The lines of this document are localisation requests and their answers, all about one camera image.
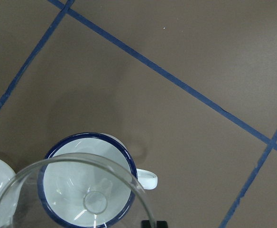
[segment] gray surface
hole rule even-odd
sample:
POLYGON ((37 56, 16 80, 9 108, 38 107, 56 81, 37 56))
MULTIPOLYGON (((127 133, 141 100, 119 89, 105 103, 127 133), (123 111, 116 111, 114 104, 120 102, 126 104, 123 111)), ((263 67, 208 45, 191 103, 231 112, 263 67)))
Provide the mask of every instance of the gray surface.
MULTIPOLYGON (((78 0, 72 8, 271 138, 277 3, 78 0)), ((0 1, 0 96, 58 12, 47 1, 0 1)), ((0 158, 19 171, 79 132, 116 136, 138 168, 158 175, 148 194, 172 228, 218 227, 266 147, 65 16, 0 112, 0 158)), ((277 227, 276 176, 272 151, 227 227, 277 227)))

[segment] blue grid line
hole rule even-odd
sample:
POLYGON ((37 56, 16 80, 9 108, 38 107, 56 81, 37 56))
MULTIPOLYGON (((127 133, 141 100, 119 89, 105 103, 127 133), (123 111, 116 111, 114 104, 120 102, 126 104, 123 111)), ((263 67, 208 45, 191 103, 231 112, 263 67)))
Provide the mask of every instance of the blue grid line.
POLYGON ((264 162, 266 161, 266 159, 267 159, 268 155, 270 154, 271 150, 274 148, 276 142, 277 142, 277 130, 274 133, 272 139, 270 140, 270 143, 267 145, 266 149, 264 150, 262 156, 258 160, 257 166, 251 172, 250 176, 248 177, 247 181, 245 182, 245 184, 243 185, 242 189, 240 190, 238 196, 236 197, 235 201, 233 202, 232 206, 228 210, 228 212, 227 212, 225 218, 223 219, 223 221, 221 222, 219 228, 225 228, 227 223, 232 218, 235 210, 237 209, 238 205, 240 204, 241 198, 243 198, 245 196, 245 193, 247 192, 248 188, 250 187, 250 185, 254 181, 255 177, 257 176, 259 170, 261 169, 264 162))
MULTIPOLYGON (((48 1, 60 9, 62 7, 64 7, 64 4, 61 3, 59 0, 48 0, 48 1)), ((229 119, 230 121, 232 121, 233 123, 235 123, 236 125, 241 127, 242 129, 244 129, 245 131, 247 131, 250 134, 252 134, 253 136, 257 137, 262 142, 264 142, 266 144, 270 143, 270 139, 268 137, 266 137, 265 135, 263 135, 262 133, 260 133, 259 131, 257 131, 256 129, 254 129, 253 127, 251 127, 250 125, 248 125, 247 123, 242 121, 241 119, 239 119, 238 117, 225 111, 218 104, 216 104, 215 102, 213 102, 212 100, 210 100, 209 98, 204 96, 203 94, 199 93, 198 91, 196 91, 195 89, 193 89, 192 87, 190 87, 185 82, 181 81, 180 79, 178 79, 171 73, 167 72, 166 70, 161 68, 159 65, 155 64, 154 62, 152 62, 151 60, 149 60, 148 58, 146 58, 145 56, 143 56, 136 50, 132 49, 131 47, 129 47, 128 45, 126 45, 125 43, 123 43, 122 41, 120 41, 119 39, 117 39, 116 37, 114 37, 113 35, 108 33, 107 31, 105 31, 102 28, 100 28, 99 26, 95 25, 93 22, 89 21, 84 16, 80 15, 73 9, 69 9, 68 14, 70 16, 72 16, 74 19, 76 19, 77 21, 81 22, 85 26, 92 29, 94 32, 101 35, 103 38, 107 39, 114 45, 116 45, 119 48, 121 48, 122 50, 124 50, 125 52, 127 52, 128 54, 130 54, 131 56, 133 56, 134 58, 136 58, 143 64, 145 64, 149 68, 153 69, 154 71, 156 71, 157 73, 159 73, 160 75, 162 75, 163 77, 168 79, 170 82, 172 82, 176 86, 182 88, 183 90, 185 90, 186 92, 188 92, 189 94, 191 94, 192 96, 194 96, 195 98, 197 98, 198 100, 200 100, 201 102, 206 104, 207 106, 211 107, 212 109, 214 109, 215 111, 217 111, 218 113, 220 113, 221 115, 223 115, 224 117, 226 117, 227 119, 229 119)))
POLYGON ((31 54, 28 56, 25 63, 23 64, 23 66, 20 68, 20 70, 18 71, 16 76, 13 78, 13 80, 9 84, 6 92, 1 96, 1 98, 0 98, 0 110, 3 107, 3 105, 6 103, 8 98, 10 97, 12 91, 14 90, 14 88, 16 87, 17 83, 19 82, 20 78, 22 77, 22 75, 26 71, 27 67, 30 65, 30 63, 35 58, 35 56, 39 53, 39 51, 43 48, 45 43, 49 40, 50 36, 53 34, 54 30, 56 29, 58 24, 61 22, 63 17, 66 15, 68 9, 72 6, 73 3, 74 3, 74 0, 68 0, 66 5, 63 5, 63 7, 61 8, 61 11, 55 17, 55 19, 53 20, 53 22, 51 23, 51 25, 49 26, 49 28, 47 29, 45 34, 42 36, 42 38, 37 43, 37 45, 35 46, 35 48, 31 52, 31 54))

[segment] transparent bowl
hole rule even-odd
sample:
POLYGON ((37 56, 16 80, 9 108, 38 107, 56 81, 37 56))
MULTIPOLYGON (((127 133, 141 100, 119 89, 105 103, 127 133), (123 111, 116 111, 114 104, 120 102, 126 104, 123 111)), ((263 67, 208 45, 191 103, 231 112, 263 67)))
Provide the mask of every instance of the transparent bowl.
POLYGON ((0 194, 0 228, 135 228, 156 223, 147 195, 104 157, 67 153, 16 174, 0 194))

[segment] mug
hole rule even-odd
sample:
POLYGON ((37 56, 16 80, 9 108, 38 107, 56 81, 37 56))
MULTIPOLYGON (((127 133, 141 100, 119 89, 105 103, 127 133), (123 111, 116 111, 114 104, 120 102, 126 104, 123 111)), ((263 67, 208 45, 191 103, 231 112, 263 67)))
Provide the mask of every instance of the mug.
MULTIPOLYGON (((45 159, 68 153, 95 154, 109 159, 130 172, 144 189, 157 186, 157 176, 137 169, 126 147, 114 136, 104 133, 71 135, 52 147, 45 159)), ((120 180, 96 166, 50 164, 41 173, 38 191, 43 207, 64 227, 93 227, 93 221, 87 219, 91 216, 103 220, 99 228, 111 226, 127 214, 135 198, 129 188, 121 187, 120 180), (54 178, 52 173, 59 173, 60 177, 54 178)))

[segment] mug handle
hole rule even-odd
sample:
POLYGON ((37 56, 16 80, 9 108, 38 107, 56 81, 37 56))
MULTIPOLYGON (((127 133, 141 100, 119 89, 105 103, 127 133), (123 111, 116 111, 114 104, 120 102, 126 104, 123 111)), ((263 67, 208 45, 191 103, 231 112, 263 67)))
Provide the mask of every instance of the mug handle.
MULTIPOLYGON (((102 134, 111 137, 112 139, 118 141, 123 147, 125 147, 125 145, 116 137, 114 137, 110 134, 105 134, 105 133, 102 133, 102 134)), ((147 170, 140 170, 140 169, 137 169, 137 173, 138 173, 138 181, 143 186, 144 189, 151 190, 151 189, 156 188, 156 186, 157 186, 157 175, 156 174, 154 174, 150 171, 147 171, 147 170)))

